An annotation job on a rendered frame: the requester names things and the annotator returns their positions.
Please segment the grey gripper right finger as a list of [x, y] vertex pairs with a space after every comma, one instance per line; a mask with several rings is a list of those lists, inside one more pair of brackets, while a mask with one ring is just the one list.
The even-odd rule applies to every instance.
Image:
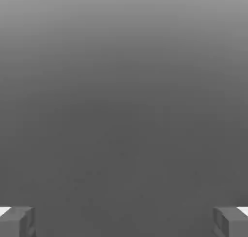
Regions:
[[248, 237], [248, 206], [213, 208], [216, 237]]

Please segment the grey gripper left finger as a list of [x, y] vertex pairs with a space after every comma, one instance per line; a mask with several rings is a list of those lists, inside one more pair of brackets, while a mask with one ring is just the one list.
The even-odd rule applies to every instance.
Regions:
[[36, 237], [35, 207], [0, 206], [0, 237]]

